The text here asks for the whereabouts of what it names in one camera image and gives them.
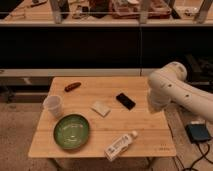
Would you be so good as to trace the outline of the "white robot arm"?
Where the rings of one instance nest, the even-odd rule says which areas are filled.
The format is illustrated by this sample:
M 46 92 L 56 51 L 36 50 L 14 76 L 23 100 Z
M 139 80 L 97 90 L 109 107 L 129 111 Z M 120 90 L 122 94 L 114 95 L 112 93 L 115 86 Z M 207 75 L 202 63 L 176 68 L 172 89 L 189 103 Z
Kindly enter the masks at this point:
M 213 94 L 185 82 L 187 70 L 180 62 L 170 62 L 148 76 L 147 100 L 152 112 L 164 109 L 171 101 L 213 123 Z

